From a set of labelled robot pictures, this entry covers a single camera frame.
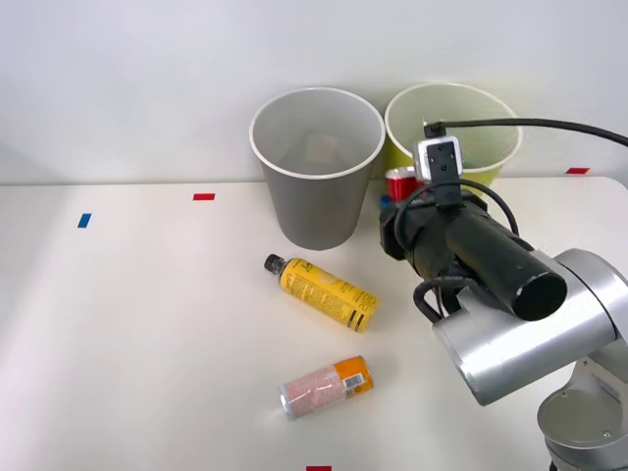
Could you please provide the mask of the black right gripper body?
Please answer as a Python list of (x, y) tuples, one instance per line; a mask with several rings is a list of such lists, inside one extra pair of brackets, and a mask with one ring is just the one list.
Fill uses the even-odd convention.
[(488, 262), (491, 226), (487, 204), (469, 190), (462, 206), (439, 208), (431, 192), (406, 208), (391, 203), (380, 214), (381, 246), (396, 260), (409, 262)]

